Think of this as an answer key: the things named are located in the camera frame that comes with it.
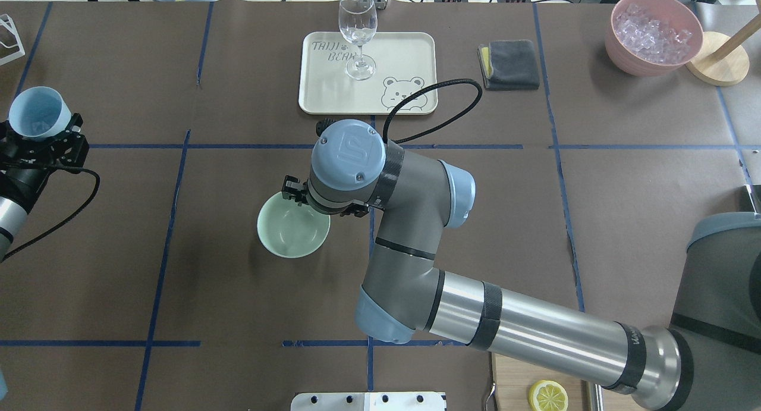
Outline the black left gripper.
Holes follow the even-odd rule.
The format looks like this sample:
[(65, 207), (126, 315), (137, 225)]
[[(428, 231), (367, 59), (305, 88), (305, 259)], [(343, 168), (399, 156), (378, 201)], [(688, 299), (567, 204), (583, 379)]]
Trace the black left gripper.
[(41, 141), (22, 137), (13, 131), (9, 121), (2, 122), (1, 165), (2, 169), (49, 169), (52, 165), (66, 168), (82, 168), (89, 145), (81, 133), (83, 118), (73, 113), (69, 124), (52, 137)]

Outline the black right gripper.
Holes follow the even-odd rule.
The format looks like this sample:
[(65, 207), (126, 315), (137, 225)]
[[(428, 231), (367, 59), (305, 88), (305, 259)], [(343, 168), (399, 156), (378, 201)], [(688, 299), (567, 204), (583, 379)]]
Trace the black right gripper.
[(333, 202), (313, 189), (309, 181), (301, 183), (298, 178), (290, 175), (286, 175), (283, 180), (282, 198), (293, 200), (299, 206), (310, 206), (320, 214), (364, 218), (369, 213), (369, 205), (366, 203), (358, 202), (358, 200)]

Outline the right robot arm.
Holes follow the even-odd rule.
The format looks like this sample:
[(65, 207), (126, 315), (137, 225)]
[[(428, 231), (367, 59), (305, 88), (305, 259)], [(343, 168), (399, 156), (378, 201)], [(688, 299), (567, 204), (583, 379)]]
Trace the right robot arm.
[[(666, 327), (683, 277), (693, 227), (709, 214), (733, 211), (744, 173), (733, 145), (608, 145), (555, 148), (550, 124), (531, 145), (470, 144), (470, 130), (446, 129), (451, 145), (411, 145), (405, 153), (470, 171), (473, 210), (459, 228), (442, 232), (436, 270), (588, 313), (644, 332)], [(283, 398), (293, 391), (441, 390), (449, 409), (479, 409), (489, 392), (489, 356), (465, 340), (420, 330), (407, 345), (367, 340), (354, 324), (370, 250), (385, 213), (340, 218), (316, 253), (275, 262), (282, 286), (276, 341), (290, 341), (294, 359)]]

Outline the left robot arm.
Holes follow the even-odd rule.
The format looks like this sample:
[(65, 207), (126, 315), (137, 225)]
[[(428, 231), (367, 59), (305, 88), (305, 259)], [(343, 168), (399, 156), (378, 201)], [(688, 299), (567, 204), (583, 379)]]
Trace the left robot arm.
[[(1, 172), (1, 251), (2, 260), (16, 254), (71, 221), (92, 202), (100, 186), (100, 177), (85, 169), (89, 145), (81, 133), (83, 119), (79, 113), (71, 116), (69, 124), (52, 137), (30, 140), (13, 131), (9, 121), (2, 122)], [(71, 174), (86, 172), (95, 178), (95, 188), (85, 202), (64, 221), (29, 242), (9, 249), (27, 221), (33, 207), (57, 171)]]

